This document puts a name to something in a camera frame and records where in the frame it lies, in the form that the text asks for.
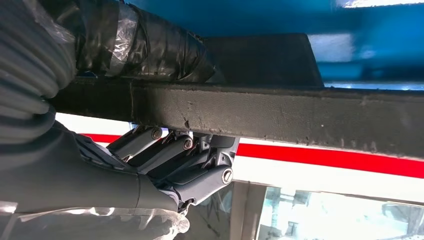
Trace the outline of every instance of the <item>pivot bolt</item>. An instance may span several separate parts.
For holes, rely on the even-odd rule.
[[[184,141],[184,150],[191,149],[193,147],[193,140],[191,138],[186,138]]]
[[[151,132],[151,138],[153,140],[158,140],[161,137],[162,137],[162,129],[159,129],[159,128],[153,129],[153,131]]]
[[[229,184],[233,180],[233,170],[231,168],[227,168],[222,173],[222,182],[224,184]]]

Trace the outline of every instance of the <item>gray flexible hose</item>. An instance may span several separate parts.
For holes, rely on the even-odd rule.
[[[55,122],[44,98],[75,73],[73,44],[58,44],[21,0],[0,1],[0,148],[28,143]]]

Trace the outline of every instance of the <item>black metal bracket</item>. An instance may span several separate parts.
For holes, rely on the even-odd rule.
[[[151,127],[424,159],[422,92],[77,78],[51,103]]]

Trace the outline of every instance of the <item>blue panel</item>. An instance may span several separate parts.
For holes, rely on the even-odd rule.
[[[127,0],[203,37],[307,33],[324,80],[408,81],[424,80],[424,4],[399,3],[419,1]]]

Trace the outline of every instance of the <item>gray plastic housing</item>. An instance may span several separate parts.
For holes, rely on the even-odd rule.
[[[0,144],[0,200],[18,203],[16,213],[89,206],[177,210],[146,176],[84,161],[74,133],[58,122],[32,142]]]

